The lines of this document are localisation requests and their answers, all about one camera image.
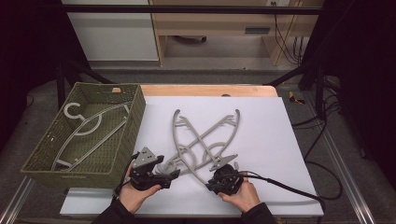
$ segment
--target black sleeve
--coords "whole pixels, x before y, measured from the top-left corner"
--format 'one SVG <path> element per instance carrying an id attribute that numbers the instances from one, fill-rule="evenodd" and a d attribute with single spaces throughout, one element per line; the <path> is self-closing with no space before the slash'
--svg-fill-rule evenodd
<path id="1" fill-rule="evenodd" d="M 101 215 L 99 215 L 92 224 L 135 224 L 136 219 L 132 213 L 128 212 L 124 205 L 116 200 Z"/>
<path id="2" fill-rule="evenodd" d="M 246 224 L 276 224 L 276 220 L 265 203 L 260 203 L 242 214 Z"/>

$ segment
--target green plastic basket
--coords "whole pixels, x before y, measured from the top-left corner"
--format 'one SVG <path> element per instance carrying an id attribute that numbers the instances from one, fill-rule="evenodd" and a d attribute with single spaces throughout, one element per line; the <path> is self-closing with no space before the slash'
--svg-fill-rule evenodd
<path id="1" fill-rule="evenodd" d="M 126 102 L 126 108 L 120 106 L 104 113 L 100 125 L 95 129 L 99 116 L 94 115 Z M 64 113 L 70 103 L 79 104 L 67 108 L 73 118 Z M 134 152 L 145 106 L 139 85 L 76 83 L 21 172 L 50 187 L 114 189 Z M 83 122 L 82 119 L 74 118 L 77 115 L 84 119 L 92 118 L 78 131 L 88 134 L 71 138 L 59 160 L 74 164 L 106 136 L 108 138 L 74 169 L 65 171 L 68 167 L 59 163 L 52 169 L 64 143 Z"/>

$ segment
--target white cabinet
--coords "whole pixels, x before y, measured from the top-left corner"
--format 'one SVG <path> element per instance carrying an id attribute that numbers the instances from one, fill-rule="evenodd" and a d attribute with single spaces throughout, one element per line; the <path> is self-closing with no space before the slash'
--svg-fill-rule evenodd
<path id="1" fill-rule="evenodd" d="M 147 5 L 147 0 L 63 0 L 64 4 Z M 149 13 L 68 13 L 88 61 L 158 61 Z"/>

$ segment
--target white board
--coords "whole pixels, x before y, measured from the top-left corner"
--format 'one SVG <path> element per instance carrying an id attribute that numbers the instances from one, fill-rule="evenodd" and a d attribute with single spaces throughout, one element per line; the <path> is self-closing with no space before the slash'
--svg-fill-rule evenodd
<path id="1" fill-rule="evenodd" d="M 177 151 L 172 135 L 174 113 L 186 117 L 199 134 L 226 115 L 240 111 L 236 135 L 222 156 L 238 154 L 240 171 L 248 170 L 274 179 L 290 187 L 316 194 L 303 156 L 298 147 L 281 98 L 261 97 L 146 97 L 147 106 L 137 137 L 135 151 L 148 147 L 165 161 Z M 204 140 L 207 145 L 226 141 L 230 125 L 223 125 Z M 195 138 L 191 130 L 177 130 L 180 142 L 188 144 Z M 193 148 L 200 155 L 203 148 Z M 199 170 L 209 180 L 212 164 Z M 275 216 L 322 216 L 317 201 L 281 189 L 261 180 L 250 179 L 259 196 Z M 61 214 L 68 216 L 97 215 L 111 201 L 111 189 L 70 189 Z M 170 189 L 161 189 L 148 198 L 137 215 L 144 217 L 238 217 L 240 212 L 224 203 L 193 175 L 182 175 Z"/>

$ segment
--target wooden table edge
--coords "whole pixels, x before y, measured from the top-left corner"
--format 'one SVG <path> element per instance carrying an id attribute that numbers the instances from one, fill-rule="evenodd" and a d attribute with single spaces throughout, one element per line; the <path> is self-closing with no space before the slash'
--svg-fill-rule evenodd
<path id="1" fill-rule="evenodd" d="M 145 96 L 277 97 L 273 86 L 259 85 L 141 85 Z"/>

